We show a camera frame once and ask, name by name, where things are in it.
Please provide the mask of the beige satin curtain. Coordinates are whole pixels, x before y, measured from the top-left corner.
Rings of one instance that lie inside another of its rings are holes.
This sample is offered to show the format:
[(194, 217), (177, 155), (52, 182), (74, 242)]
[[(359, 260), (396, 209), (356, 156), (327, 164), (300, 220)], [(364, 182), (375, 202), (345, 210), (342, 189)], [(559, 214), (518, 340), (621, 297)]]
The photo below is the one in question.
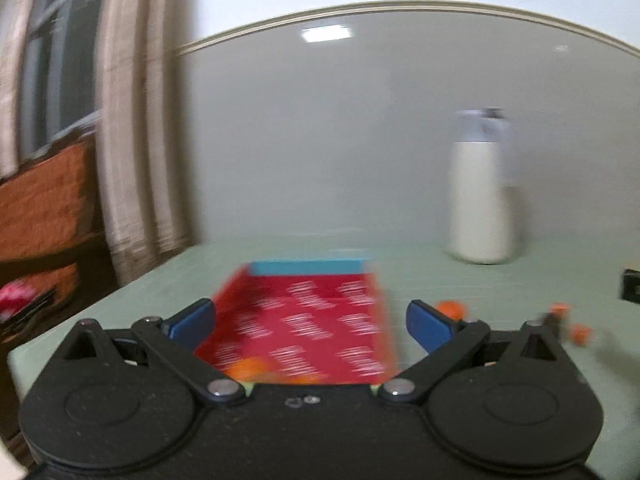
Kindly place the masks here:
[(35, 0), (1, 0), (1, 175), (11, 179), (76, 133), (96, 141), (100, 201), (115, 273), (130, 283), (190, 244), (181, 191), (176, 0), (104, 0), (94, 74), (99, 117), (44, 153), (20, 156), (18, 108)]

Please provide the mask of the green checkered tablecloth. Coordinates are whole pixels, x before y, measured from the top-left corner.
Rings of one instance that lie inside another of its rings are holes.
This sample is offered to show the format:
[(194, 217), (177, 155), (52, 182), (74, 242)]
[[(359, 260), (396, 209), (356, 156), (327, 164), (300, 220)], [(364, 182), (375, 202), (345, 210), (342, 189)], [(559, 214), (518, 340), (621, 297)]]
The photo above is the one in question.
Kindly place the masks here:
[(637, 234), (201, 246), (18, 350), (36, 479), (634, 479)]

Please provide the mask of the white thermos jug grey lid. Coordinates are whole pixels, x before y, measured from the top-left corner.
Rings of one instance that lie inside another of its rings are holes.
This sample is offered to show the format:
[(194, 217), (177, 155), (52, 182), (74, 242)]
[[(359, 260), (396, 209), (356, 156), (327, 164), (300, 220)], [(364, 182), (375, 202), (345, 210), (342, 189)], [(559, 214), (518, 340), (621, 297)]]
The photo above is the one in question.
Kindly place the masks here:
[(449, 161), (447, 249), (468, 263), (503, 263), (516, 244), (506, 170), (509, 122), (499, 107), (460, 110), (458, 117), (461, 131)]

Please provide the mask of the window with frame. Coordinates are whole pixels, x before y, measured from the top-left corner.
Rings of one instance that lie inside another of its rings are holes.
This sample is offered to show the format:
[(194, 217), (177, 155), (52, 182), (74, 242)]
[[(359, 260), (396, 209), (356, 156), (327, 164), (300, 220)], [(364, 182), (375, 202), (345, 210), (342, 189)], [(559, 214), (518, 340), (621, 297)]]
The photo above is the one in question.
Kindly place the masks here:
[(98, 120), (94, 56), (103, 1), (35, 0), (17, 118), (22, 159)]

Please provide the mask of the wooden sofa orange cushion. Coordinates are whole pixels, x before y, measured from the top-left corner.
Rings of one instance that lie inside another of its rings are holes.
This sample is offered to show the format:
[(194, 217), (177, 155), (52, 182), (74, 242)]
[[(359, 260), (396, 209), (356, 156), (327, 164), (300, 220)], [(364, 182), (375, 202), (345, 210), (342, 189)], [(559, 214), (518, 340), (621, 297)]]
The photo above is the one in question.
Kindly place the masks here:
[(5, 352), (116, 290), (93, 134), (58, 142), (1, 183), (1, 287), (15, 281), (38, 296), (1, 321)]

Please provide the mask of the red cardboard tray box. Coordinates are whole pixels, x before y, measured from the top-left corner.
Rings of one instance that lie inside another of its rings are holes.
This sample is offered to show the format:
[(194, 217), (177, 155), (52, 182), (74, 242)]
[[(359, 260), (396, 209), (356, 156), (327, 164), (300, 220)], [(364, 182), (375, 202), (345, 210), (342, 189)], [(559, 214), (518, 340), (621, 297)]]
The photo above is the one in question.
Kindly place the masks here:
[(244, 264), (213, 296), (216, 323), (194, 351), (217, 370), (260, 356), (280, 384), (376, 385), (398, 371), (385, 296), (366, 259)]

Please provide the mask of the orange tangerine in tray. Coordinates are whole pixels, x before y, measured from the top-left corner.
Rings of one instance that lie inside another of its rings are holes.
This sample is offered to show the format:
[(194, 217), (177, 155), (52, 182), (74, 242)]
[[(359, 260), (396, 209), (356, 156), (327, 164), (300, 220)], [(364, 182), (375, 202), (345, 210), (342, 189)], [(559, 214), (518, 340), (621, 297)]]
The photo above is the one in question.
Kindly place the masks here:
[(224, 372), (238, 382), (277, 384), (281, 381), (276, 367), (268, 359), (260, 356), (239, 359), (227, 366)]

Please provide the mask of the red white checkered cloth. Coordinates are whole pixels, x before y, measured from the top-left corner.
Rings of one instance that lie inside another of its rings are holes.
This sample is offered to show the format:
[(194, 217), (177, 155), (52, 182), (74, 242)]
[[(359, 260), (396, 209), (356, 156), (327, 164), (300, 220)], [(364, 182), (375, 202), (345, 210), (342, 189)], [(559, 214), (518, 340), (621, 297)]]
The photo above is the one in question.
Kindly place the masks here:
[(5, 321), (27, 307), (38, 296), (32, 285), (21, 281), (8, 283), (0, 289), (0, 318)]

